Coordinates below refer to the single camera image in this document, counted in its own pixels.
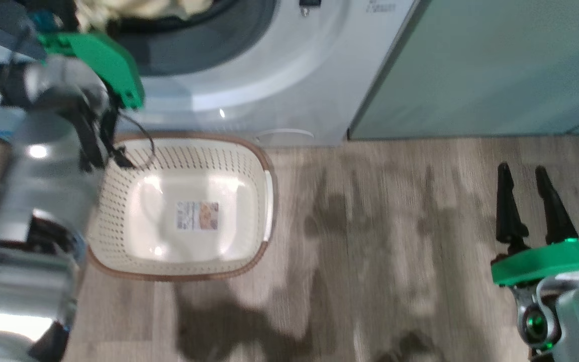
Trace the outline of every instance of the wooden floor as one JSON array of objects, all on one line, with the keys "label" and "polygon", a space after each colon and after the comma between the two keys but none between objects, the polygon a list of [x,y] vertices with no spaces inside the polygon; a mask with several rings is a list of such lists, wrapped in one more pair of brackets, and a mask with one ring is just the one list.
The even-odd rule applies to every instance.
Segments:
[{"label": "wooden floor", "polygon": [[90,267],[66,360],[520,361],[512,294],[490,281],[497,164],[544,243],[534,169],[579,220],[579,138],[350,142],[269,151],[271,246],[241,277],[167,284]]}]

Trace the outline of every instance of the washing machine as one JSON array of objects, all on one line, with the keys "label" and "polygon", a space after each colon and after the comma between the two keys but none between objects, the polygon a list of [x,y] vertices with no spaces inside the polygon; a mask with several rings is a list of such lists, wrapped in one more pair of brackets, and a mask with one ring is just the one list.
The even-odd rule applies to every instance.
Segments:
[{"label": "washing machine", "polygon": [[[119,22],[147,130],[230,133],[260,146],[340,144],[416,0],[214,0],[207,13]],[[0,0],[0,60],[25,23]],[[21,53],[42,57],[38,44]],[[130,124],[120,124],[130,130]]]}]

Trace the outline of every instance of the white basket handle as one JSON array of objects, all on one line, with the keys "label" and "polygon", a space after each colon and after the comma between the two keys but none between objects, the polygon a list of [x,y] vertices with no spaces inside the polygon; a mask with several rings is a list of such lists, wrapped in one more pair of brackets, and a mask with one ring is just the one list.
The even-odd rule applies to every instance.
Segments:
[{"label": "white basket handle", "polygon": [[265,171],[265,181],[267,183],[267,209],[265,212],[265,233],[263,234],[262,241],[269,241],[269,237],[271,237],[271,225],[274,221],[274,182],[269,171]]}]

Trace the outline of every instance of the empty basket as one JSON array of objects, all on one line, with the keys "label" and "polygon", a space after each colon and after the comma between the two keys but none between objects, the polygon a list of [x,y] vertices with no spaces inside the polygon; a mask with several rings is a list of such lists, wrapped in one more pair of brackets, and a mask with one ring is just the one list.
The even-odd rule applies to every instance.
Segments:
[{"label": "empty basket", "polygon": [[[273,182],[260,149],[235,137],[154,133],[148,167],[109,162],[87,235],[89,259],[116,277],[234,277],[262,257],[273,221]],[[124,136],[135,165],[148,138]]]}]

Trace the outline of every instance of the cream-colored cloth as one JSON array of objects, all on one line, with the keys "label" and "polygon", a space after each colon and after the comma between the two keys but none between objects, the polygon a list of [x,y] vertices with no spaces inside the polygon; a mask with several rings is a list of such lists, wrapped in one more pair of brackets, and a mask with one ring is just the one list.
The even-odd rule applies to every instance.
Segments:
[{"label": "cream-colored cloth", "polygon": [[76,0],[80,31],[104,30],[109,20],[158,19],[177,16],[186,20],[207,11],[213,0]]}]

